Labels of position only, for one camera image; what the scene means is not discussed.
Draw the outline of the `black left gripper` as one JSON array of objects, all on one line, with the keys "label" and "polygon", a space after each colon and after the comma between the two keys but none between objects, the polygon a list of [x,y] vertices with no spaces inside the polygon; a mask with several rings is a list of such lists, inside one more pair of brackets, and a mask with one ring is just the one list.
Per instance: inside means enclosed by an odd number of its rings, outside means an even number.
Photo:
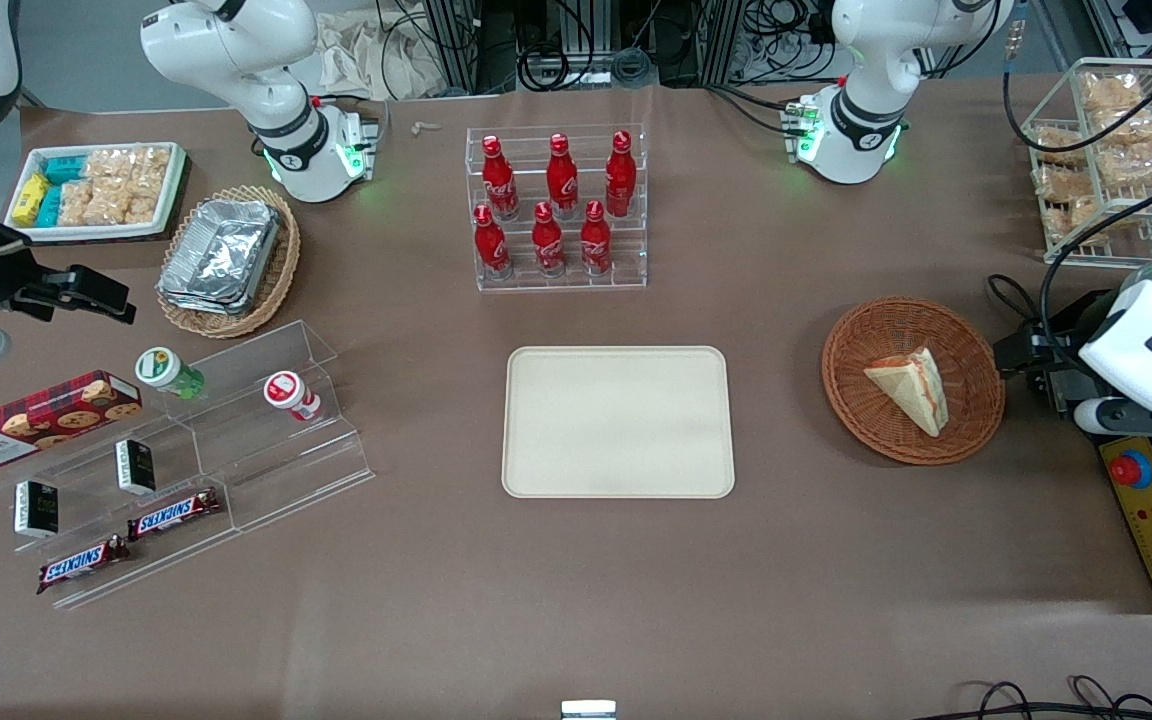
[{"label": "black left gripper", "polygon": [[1083,338],[1078,331],[1021,331],[993,342],[995,367],[1001,377],[1056,374],[1073,372],[1087,376],[1087,365],[1079,359]]}]

